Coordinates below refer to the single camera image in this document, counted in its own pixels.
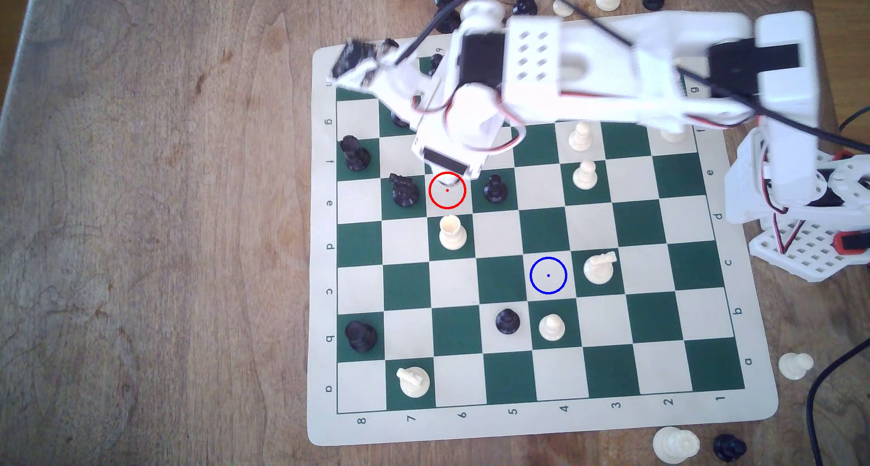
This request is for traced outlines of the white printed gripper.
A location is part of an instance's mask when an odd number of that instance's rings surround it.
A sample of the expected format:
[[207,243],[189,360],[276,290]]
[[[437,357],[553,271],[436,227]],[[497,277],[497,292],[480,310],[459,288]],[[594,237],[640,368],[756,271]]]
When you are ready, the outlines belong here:
[[437,83],[414,96],[411,106],[420,114],[411,150],[442,185],[476,180],[490,156],[515,148],[526,137],[523,122],[491,86],[466,84],[449,93]]

